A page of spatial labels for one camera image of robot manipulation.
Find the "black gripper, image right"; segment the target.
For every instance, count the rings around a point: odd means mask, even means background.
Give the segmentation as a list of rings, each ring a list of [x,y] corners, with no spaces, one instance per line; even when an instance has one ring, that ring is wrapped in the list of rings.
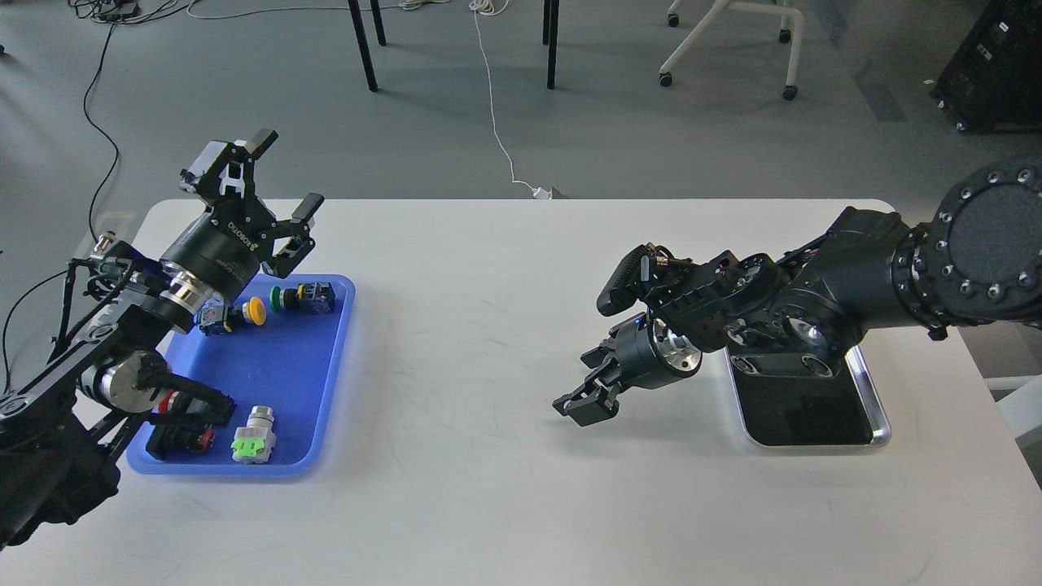
[[[588,370],[607,368],[606,383],[589,379],[552,401],[559,415],[578,426],[614,418],[620,411],[618,396],[626,388],[662,388],[693,376],[703,362],[703,352],[662,319],[626,319],[609,329],[609,338],[580,356]]]

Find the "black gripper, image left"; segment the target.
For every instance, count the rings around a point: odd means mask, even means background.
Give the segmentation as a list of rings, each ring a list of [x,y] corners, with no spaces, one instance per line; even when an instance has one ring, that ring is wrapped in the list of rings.
[[[309,193],[289,219],[277,221],[256,196],[254,166],[277,138],[274,129],[260,129],[245,140],[213,140],[180,171],[179,189],[208,210],[163,253],[164,267],[190,272],[233,300],[257,272],[286,278],[309,255],[313,216],[325,197]]]

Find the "black robot arm, image right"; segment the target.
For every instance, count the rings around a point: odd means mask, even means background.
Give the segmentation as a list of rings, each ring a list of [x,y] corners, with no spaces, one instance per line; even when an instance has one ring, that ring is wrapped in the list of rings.
[[[554,409],[580,426],[604,422],[621,393],[693,376],[702,355],[722,348],[747,375],[834,379],[871,329],[922,326],[934,341],[997,321],[1038,329],[1040,189],[1040,157],[1025,155],[956,184],[928,222],[845,207],[779,260],[725,250],[699,264],[637,245],[596,308],[646,310],[584,353],[589,373]]]

